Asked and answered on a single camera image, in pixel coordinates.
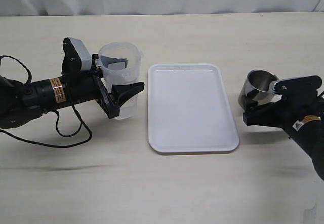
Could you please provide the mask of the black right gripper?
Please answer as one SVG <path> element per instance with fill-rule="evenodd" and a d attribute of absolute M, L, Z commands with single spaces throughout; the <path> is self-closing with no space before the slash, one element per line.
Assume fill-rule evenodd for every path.
<path fill-rule="evenodd" d="M 269 92 L 283 95 L 281 99 L 258 105 L 258 101 L 241 96 L 243 121 L 247 126 L 280 128 L 286 133 L 323 132 L 323 93 L 294 95 L 316 91 L 321 85 L 317 75 L 272 81 Z"/>

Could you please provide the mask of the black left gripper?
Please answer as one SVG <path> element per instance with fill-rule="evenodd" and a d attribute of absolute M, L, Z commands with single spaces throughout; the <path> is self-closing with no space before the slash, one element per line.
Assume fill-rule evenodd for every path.
<path fill-rule="evenodd" d="M 62 43 L 64 59 L 62 62 L 62 79 L 66 86 L 65 95 L 71 104 L 97 101 L 110 119 L 120 114 L 120 109 L 128 100 L 144 90 L 143 82 L 127 85 L 112 85 L 108 93 L 101 79 L 103 73 L 99 55 L 92 54 L 92 66 L 88 71 L 81 71 L 80 60 L 69 38 Z"/>

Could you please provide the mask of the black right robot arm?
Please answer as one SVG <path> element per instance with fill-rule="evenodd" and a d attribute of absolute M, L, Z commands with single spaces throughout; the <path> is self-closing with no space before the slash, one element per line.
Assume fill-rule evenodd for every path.
<path fill-rule="evenodd" d="M 323 176 L 319 76 L 247 78 L 239 95 L 248 126 L 281 128 Z M 148 76 L 148 140 L 162 154 L 221 153 L 239 135 L 222 77 L 213 70 L 157 70 Z"/>

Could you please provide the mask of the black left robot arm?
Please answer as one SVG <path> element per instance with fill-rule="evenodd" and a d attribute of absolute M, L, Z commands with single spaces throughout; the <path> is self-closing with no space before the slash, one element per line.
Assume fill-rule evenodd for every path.
<path fill-rule="evenodd" d="M 1 128 L 17 128 L 42 115 L 75 104 L 95 100 L 108 115 L 119 116 L 124 104 L 116 86 L 108 92 L 103 71 L 81 40 L 63 40 L 64 59 L 61 76 L 26 83 L 1 78 Z"/>

